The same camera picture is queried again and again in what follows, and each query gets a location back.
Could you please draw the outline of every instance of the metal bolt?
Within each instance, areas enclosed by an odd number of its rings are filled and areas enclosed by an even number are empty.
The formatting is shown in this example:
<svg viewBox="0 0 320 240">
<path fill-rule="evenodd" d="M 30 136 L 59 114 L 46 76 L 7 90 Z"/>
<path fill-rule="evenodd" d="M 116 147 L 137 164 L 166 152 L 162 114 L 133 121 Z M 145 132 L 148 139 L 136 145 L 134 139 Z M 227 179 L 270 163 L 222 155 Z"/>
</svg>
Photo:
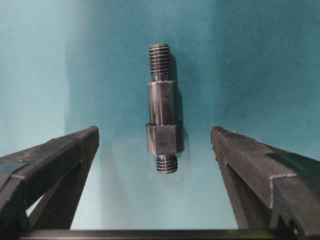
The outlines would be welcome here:
<svg viewBox="0 0 320 240">
<path fill-rule="evenodd" d="M 178 169 L 176 153 L 184 150 L 182 123 L 177 121 L 176 81 L 171 80 L 170 48 L 149 47 L 151 81 L 148 83 L 150 123 L 146 125 L 147 150 L 156 155 L 156 170 L 162 174 Z"/>
</svg>

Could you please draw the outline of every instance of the screw thread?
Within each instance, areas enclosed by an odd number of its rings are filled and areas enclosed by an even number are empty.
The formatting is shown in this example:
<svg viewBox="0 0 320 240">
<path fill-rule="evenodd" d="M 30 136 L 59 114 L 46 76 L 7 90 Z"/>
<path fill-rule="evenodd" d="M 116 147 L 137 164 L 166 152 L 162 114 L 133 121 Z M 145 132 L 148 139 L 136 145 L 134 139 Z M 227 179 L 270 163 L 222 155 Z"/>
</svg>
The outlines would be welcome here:
<svg viewBox="0 0 320 240">
<path fill-rule="evenodd" d="M 158 155 L 156 158 L 156 170 L 161 174 L 171 174 L 177 171 L 178 160 L 176 155 Z"/>
<path fill-rule="evenodd" d="M 168 44 L 151 44 L 149 46 L 150 71 L 152 75 L 171 72 L 170 48 Z"/>
</svg>

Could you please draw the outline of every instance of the threaded stud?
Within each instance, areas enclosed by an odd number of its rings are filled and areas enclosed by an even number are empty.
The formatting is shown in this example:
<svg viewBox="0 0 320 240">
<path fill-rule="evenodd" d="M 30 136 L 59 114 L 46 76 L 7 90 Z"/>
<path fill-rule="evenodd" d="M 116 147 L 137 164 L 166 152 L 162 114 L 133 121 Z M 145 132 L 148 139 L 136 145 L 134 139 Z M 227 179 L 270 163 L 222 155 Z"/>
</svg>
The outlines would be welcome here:
<svg viewBox="0 0 320 240">
<path fill-rule="evenodd" d="M 176 155 L 158 155 L 156 157 L 156 170 L 161 174 L 171 174 L 177 171 L 178 160 Z"/>
<path fill-rule="evenodd" d="M 151 44 L 149 46 L 149 59 L 152 75 L 171 72 L 170 48 L 168 44 Z"/>
</svg>

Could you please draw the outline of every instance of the black base bar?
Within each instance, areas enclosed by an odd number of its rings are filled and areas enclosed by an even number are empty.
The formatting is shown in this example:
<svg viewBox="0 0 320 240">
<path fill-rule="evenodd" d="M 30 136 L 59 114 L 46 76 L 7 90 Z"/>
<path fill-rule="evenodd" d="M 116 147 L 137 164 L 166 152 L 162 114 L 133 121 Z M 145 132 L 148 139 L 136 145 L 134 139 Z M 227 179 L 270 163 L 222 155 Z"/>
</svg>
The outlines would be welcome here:
<svg viewBox="0 0 320 240">
<path fill-rule="evenodd" d="M 287 231 L 235 230 L 33 230 L 19 240 L 291 240 Z"/>
</svg>

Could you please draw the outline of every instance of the teal wall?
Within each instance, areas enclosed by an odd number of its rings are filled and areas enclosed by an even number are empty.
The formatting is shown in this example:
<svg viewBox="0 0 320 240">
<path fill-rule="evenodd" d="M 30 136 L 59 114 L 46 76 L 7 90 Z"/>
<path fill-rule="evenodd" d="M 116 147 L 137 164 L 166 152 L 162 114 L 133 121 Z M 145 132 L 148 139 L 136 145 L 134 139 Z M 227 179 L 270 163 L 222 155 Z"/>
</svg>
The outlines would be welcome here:
<svg viewBox="0 0 320 240">
<path fill-rule="evenodd" d="M 167 176 L 146 151 L 151 43 L 182 96 Z M 317 0 L 0 0 L 0 155 L 97 125 L 74 229 L 235 228 L 211 127 L 320 159 L 319 66 Z"/>
</svg>

